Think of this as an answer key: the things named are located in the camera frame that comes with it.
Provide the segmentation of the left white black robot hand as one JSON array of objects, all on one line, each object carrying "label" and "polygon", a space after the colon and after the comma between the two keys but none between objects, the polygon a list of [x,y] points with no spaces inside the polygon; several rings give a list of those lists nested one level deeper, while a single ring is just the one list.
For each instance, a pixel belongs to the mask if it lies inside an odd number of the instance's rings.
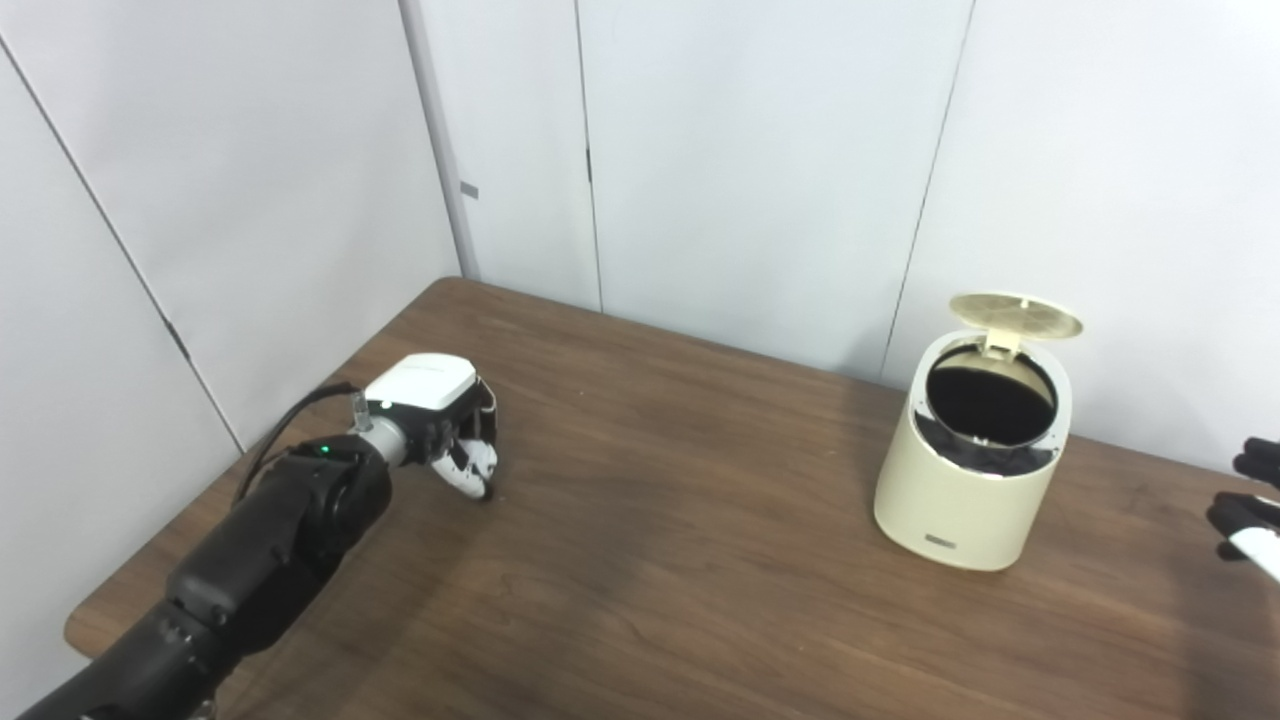
[{"label": "left white black robot hand", "polygon": [[430,468],[461,495],[493,495],[497,396],[466,357],[412,354],[364,391],[355,433],[389,468]]}]

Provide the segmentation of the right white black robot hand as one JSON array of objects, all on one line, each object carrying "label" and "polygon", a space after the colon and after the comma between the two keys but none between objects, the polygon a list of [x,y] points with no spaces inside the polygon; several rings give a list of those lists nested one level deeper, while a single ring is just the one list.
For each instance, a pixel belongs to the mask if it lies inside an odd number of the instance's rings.
[{"label": "right white black robot hand", "polygon": [[[1233,459],[1234,471],[1268,488],[1279,488],[1279,443],[1249,437]],[[1215,552],[1224,562],[1251,562],[1279,583],[1279,502],[1242,492],[1217,492],[1204,512],[1221,536]]]}]

